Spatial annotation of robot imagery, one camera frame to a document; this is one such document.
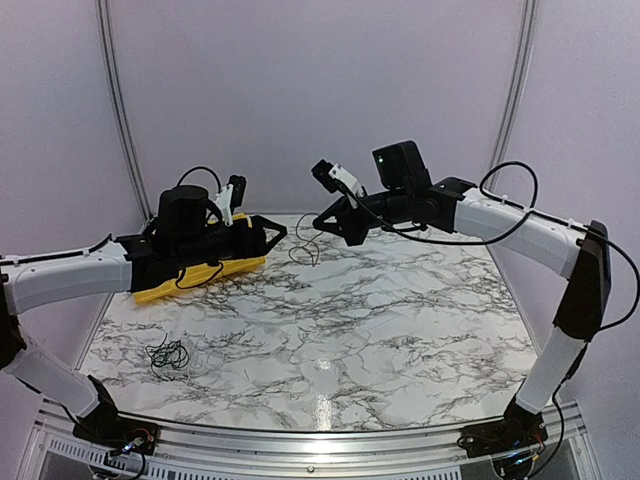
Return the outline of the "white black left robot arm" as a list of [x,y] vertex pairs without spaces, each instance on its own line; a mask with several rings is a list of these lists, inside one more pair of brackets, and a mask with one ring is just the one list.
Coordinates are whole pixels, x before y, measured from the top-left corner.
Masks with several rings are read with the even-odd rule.
[[95,246],[1,262],[1,369],[64,407],[81,438],[117,445],[133,432],[104,387],[45,351],[21,329],[37,307],[107,293],[138,293],[181,284],[190,267],[219,272],[223,262],[267,255],[287,234],[263,216],[234,219],[244,192],[228,184],[209,197],[197,185],[161,193],[157,216],[140,233],[107,236]]

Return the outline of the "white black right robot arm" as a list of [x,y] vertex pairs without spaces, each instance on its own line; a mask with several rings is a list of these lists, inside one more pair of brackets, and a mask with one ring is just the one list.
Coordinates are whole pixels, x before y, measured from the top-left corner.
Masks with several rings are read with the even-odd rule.
[[466,235],[470,246],[502,246],[566,279],[549,338],[502,418],[465,427],[458,444],[475,458],[546,440],[542,411],[577,370],[602,326],[611,290],[605,226],[554,218],[456,177],[433,182],[412,140],[372,156],[384,188],[377,194],[367,194],[338,164],[321,160],[312,168],[328,192],[342,195],[314,220],[315,229],[359,246],[374,228],[410,239],[413,229],[432,227]]

